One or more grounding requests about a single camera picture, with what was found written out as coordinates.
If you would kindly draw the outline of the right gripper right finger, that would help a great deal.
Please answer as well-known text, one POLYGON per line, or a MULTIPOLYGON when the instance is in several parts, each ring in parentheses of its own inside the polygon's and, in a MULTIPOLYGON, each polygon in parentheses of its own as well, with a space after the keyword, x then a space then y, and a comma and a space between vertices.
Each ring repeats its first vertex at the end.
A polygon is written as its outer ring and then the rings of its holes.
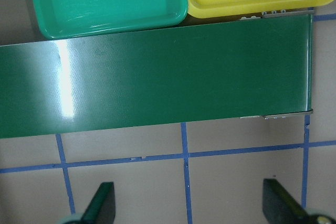
POLYGON ((264 179, 262 210, 268 223, 312 223, 311 217, 276 179, 264 179))

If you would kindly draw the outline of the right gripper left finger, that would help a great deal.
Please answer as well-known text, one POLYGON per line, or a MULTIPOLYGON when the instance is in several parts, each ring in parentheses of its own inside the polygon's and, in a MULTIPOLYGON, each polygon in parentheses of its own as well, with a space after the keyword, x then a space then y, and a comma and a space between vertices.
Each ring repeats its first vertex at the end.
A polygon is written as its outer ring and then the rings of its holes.
POLYGON ((116 216, 116 197, 113 182, 100 184, 83 213, 80 223, 113 224, 116 216))

